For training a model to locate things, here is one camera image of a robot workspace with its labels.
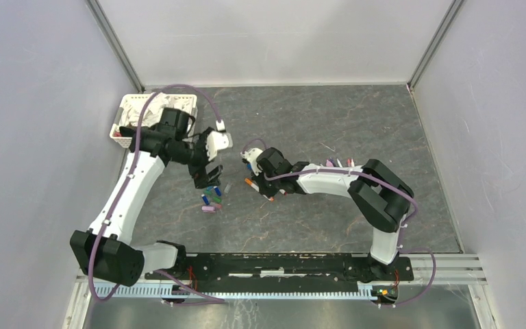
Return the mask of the orange cap marker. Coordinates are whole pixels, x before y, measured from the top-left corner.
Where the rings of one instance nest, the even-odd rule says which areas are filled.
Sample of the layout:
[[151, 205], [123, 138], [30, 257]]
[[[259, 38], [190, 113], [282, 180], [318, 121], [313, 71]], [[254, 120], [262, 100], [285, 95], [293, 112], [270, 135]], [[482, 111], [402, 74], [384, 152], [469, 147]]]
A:
[[272, 202], [274, 200], [273, 197], [267, 197], [265, 194], [263, 194], [261, 191], [260, 191], [260, 188], [259, 186], [251, 181], [249, 178], [245, 178], [245, 182], [252, 188], [254, 189], [256, 192], [258, 192], [261, 196], [265, 197], [268, 201]]

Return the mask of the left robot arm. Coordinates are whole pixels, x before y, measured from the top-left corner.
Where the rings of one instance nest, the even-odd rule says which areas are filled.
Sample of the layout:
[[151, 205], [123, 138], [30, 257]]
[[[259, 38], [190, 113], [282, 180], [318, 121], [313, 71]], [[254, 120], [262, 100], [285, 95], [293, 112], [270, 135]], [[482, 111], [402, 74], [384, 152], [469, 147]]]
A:
[[186, 165], [197, 189], [220, 183], [222, 166], [211, 171], [207, 167], [218, 152], [232, 146], [231, 136], [223, 121], [192, 135], [188, 128], [194, 123], [191, 114], [165, 108], [150, 127], [120, 128], [123, 136], [132, 139], [123, 172], [89, 228], [74, 231], [69, 241], [79, 268], [91, 280], [131, 287], [155, 269], [175, 280], [186, 274], [188, 261], [182, 245], [162, 241], [133, 247], [131, 241], [142, 206], [169, 163]]

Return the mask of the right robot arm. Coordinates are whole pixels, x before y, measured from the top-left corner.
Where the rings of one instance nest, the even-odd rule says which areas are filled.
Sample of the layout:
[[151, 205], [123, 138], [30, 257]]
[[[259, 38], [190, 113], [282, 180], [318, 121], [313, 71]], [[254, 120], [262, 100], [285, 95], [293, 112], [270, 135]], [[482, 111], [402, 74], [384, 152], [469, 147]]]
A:
[[292, 164], [274, 147], [253, 147], [240, 155], [251, 167], [256, 191], [267, 199], [278, 193], [351, 199], [373, 228], [369, 273], [385, 280], [395, 272], [402, 226], [416, 214], [418, 206], [412, 189], [384, 163], [370, 159], [362, 166], [350, 167]]

